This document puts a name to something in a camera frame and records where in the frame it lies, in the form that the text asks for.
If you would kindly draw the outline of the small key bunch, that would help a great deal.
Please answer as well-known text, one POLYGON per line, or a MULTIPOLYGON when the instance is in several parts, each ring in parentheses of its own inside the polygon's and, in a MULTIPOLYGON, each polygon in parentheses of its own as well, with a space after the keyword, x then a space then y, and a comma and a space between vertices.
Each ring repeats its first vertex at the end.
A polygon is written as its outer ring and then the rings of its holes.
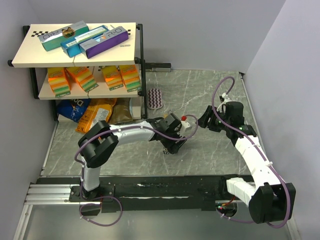
POLYGON ((165 155, 168 155, 170 152, 169 152, 168 149, 164 148, 164 149, 163 149, 163 153, 164 153, 165 155))

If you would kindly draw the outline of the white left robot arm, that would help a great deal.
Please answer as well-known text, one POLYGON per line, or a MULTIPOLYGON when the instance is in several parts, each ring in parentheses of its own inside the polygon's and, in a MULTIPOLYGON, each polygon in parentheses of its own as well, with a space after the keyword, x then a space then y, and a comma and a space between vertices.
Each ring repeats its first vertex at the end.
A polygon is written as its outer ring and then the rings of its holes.
POLYGON ((82 165, 80 196, 87 201, 99 195, 101 166, 104 165, 117 146, 133 142, 159 141, 170 154, 176 154, 186 142, 185 133, 191 128, 186 120, 170 113, 166 117, 148 118, 127 125, 110 125, 98 121, 78 141, 82 165))

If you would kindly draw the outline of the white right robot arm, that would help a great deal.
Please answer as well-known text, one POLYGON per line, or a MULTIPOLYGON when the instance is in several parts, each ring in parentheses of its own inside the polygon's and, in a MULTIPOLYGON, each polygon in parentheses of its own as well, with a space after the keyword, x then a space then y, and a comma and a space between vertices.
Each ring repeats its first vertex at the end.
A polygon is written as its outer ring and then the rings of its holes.
POLYGON ((243 110, 238 101, 224 102, 219 107, 209 105, 198 121, 201 128, 225 132, 253 178, 254 184, 250 184, 240 176, 227 175, 222 178, 218 193, 223 199, 235 196, 244 202, 256 224, 287 222, 292 217, 296 189, 276 173, 254 128, 244 123, 243 110))

